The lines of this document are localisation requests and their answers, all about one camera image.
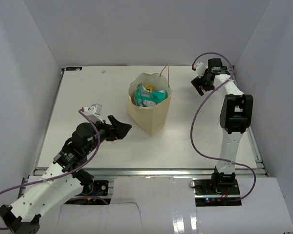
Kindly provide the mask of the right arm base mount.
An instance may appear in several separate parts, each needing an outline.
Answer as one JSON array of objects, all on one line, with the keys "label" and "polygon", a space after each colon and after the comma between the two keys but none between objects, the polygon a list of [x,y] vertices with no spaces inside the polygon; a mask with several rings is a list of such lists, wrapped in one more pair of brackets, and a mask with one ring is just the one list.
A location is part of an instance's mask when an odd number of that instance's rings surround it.
[{"label": "right arm base mount", "polygon": [[222,207],[241,206],[240,190],[237,180],[233,185],[220,186],[212,185],[211,179],[197,179],[189,183],[194,191],[196,207]]}]

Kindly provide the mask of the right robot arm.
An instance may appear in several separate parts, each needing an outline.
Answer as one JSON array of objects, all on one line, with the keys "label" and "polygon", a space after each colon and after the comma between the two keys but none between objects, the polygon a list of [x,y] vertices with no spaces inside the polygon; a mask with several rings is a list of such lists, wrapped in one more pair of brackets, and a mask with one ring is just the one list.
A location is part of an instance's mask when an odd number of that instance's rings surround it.
[{"label": "right robot arm", "polygon": [[224,98],[219,117],[222,128],[220,156],[216,158],[217,163],[211,179],[199,182],[195,186],[199,190],[210,189],[218,195],[227,195],[229,192],[236,194],[236,157],[240,140],[251,125],[253,96],[239,90],[233,81],[233,73],[223,66],[219,58],[209,59],[207,65],[194,62],[192,70],[197,76],[191,84],[199,95],[218,91]]}]

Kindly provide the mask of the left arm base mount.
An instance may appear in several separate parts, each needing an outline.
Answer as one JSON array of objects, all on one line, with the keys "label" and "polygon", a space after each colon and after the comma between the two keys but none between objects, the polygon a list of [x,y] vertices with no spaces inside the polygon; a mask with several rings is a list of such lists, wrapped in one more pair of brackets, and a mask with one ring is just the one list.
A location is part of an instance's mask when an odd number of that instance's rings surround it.
[{"label": "left arm base mount", "polygon": [[109,205],[108,180],[95,180],[93,184],[86,185],[77,196],[69,199],[65,204],[70,205]]}]

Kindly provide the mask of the teal snack pack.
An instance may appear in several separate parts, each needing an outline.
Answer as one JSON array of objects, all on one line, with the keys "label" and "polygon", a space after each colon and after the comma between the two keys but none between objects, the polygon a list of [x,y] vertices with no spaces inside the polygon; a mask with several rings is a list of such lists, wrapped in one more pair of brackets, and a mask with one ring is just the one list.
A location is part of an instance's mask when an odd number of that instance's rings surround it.
[{"label": "teal snack pack", "polygon": [[168,98],[166,90],[151,91],[139,83],[134,91],[134,104],[139,107],[154,107]]}]

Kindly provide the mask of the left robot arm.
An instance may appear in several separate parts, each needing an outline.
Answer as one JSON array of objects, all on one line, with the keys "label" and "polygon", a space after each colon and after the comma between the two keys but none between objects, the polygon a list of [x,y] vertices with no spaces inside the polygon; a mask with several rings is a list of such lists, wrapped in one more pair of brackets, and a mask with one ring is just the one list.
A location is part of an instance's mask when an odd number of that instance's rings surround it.
[{"label": "left robot arm", "polygon": [[0,207],[0,217],[11,233],[37,233],[40,219],[51,208],[92,192],[95,179],[83,169],[84,164],[96,155],[102,142],[123,139],[132,128],[112,115],[108,119],[109,124],[90,119],[79,124],[40,180],[27,183],[24,195]]}]

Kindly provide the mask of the beige paper bag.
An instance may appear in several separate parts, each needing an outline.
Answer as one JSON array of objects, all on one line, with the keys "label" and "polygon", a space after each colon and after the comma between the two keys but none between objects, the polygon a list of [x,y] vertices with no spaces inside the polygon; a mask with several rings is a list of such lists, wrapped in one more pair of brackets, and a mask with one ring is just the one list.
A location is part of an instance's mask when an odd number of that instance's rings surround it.
[{"label": "beige paper bag", "polygon": [[[146,88],[153,86],[153,91],[166,90],[168,98],[154,107],[139,107],[134,104],[134,91],[141,83]],[[127,99],[127,113],[150,136],[161,130],[167,119],[172,90],[169,83],[169,74],[165,77],[160,73],[141,73],[130,83]]]}]

